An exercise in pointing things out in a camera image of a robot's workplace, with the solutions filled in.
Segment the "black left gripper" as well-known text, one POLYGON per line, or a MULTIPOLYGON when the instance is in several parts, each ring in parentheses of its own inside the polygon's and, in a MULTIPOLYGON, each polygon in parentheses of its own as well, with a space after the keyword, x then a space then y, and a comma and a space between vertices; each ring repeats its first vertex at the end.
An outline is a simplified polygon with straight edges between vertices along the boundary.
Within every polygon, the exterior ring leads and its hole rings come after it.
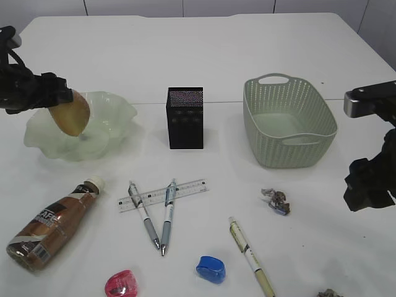
POLYGON ((1 49, 1 109, 7 114, 74 101, 66 79, 52 72, 34 75, 10 48, 1 49))

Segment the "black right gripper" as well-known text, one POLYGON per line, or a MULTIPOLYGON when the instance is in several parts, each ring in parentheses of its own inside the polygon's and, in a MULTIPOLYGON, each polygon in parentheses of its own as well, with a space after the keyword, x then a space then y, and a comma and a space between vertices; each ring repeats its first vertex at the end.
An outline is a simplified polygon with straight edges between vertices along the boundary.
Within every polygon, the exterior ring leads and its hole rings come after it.
POLYGON ((350 165, 343 198, 352 212, 395 205, 395 92, 376 99, 376 114, 394 128, 384 136, 374 159, 362 158, 350 165))

